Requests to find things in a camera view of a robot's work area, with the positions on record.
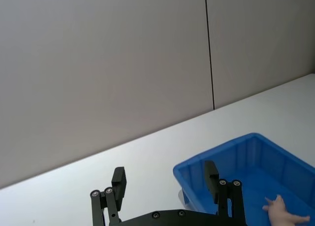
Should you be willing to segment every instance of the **blue plastic bin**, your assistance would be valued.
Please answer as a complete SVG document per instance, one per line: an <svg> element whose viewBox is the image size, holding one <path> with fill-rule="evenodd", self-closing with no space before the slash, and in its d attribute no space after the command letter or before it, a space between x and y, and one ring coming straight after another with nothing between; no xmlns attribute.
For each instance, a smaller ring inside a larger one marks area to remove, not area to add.
<svg viewBox="0 0 315 226"><path fill-rule="evenodd" d="M250 133L190 158L173 169L184 193L185 203L199 212L215 214L204 181L204 161L215 162L220 178L243 183L246 222L249 226L269 226L265 197L280 194L288 212L310 215L315 226L315 168L258 133Z"/></svg>

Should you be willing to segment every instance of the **white table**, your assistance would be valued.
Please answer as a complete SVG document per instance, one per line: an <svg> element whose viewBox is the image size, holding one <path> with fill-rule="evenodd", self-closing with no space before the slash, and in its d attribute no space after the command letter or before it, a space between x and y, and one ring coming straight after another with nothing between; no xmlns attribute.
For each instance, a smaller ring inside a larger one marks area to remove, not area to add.
<svg viewBox="0 0 315 226"><path fill-rule="evenodd" d="M127 176L123 221L183 208L173 167L249 132L315 165L315 74L2 189L0 225L91 226L90 192L110 186L116 166Z"/></svg>

